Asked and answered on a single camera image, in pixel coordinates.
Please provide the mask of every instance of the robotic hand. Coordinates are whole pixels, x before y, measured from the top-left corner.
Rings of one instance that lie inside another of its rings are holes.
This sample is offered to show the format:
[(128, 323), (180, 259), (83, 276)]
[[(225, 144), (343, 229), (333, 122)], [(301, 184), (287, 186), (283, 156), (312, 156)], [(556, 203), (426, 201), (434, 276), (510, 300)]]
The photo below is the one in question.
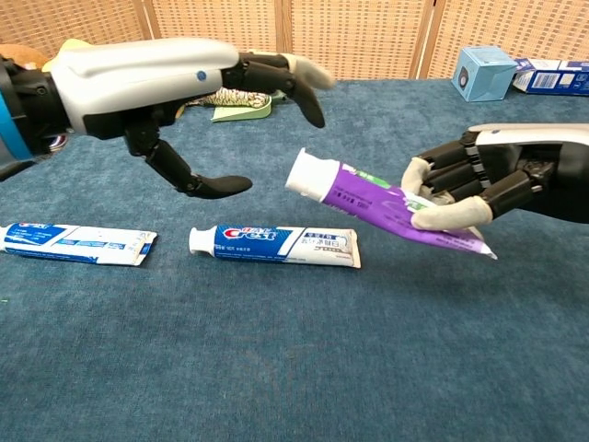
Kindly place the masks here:
[(414, 157), (401, 188), (436, 206), (424, 230), (474, 228), (522, 209), (589, 224), (589, 124), (482, 124)]
[(67, 133), (100, 140), (124, 137), (131, 155), (179, 192), (203, 199), (249, 189), (245, 177), (207, 178), (165, 140), (184, 104), (221, 87), (282, 91), (318, 128), (325, 125), (312, 89), (334, 79), (305, 57), (239, 52), (231, 44), (197, 38), (133, 41), (62, 50), (50, 73), (26, 70), (0, 57), (0, 180), (51, 157)]

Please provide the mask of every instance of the box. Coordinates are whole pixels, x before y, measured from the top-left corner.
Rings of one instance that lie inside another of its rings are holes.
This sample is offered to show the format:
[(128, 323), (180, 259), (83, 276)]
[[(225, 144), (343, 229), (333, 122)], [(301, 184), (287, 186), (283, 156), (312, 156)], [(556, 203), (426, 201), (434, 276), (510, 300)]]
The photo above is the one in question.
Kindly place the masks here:
[(589, 61), (515, 59), (514, 86), (528, 94), (589, 95)]
[(466, 101), (493, 101), (505, 97), (517, 63), (498, 46), (463, 48), (452, 84)]

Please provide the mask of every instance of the purple toothpaste tube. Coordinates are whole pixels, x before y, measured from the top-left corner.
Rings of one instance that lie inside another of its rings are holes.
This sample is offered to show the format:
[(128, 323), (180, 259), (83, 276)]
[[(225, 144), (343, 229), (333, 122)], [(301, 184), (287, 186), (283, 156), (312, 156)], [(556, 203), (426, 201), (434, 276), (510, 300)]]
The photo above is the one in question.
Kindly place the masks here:
[(413, 227), (412, 214), (435, 205), (431, 201), (338, 160), (314, 157), (304, 148), (293, 164), (285, 187), (399, 237), (497, 259), (489, 246), (470, 230), (429, 231)]

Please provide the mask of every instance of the white toothpaste cap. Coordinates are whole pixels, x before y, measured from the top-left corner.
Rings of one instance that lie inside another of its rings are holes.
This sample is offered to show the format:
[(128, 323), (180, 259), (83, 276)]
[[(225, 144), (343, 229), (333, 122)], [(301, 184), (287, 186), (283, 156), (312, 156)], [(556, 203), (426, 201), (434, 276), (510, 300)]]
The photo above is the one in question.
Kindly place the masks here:
[(214, 253), (214, 232), (216, 227), (208, 230), (198, 230), (196, 227), (191, 229), (191, 234), (188, 239), (188, 247), (192, 254), (199, 251), (206, 251), (207, 253)]
[(302, 148), (284, 187), (321, 203), (339, 171), (339, 161), (313, 157)]

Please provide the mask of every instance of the white robotic arm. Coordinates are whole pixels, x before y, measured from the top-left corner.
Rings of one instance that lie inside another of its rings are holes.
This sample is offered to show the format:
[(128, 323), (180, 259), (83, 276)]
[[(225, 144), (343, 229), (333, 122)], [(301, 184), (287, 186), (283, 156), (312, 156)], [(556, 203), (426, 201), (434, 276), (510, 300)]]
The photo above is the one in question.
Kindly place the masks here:
[(224, 198), (251, 186), (245, 177), (193, 174), (159, 128), (187, 102), (219, 88), (282, 91), (306, 119), (324, 127), (312, 87), (331, 88), (329, 72), (305, 57), (239, 52), (222, 41), (176, 38), (88, 46), (59, 52), (50, 73), (0, 59), (0, 180), (63, 147), (56, 136), (124, 137), (179, 192)]

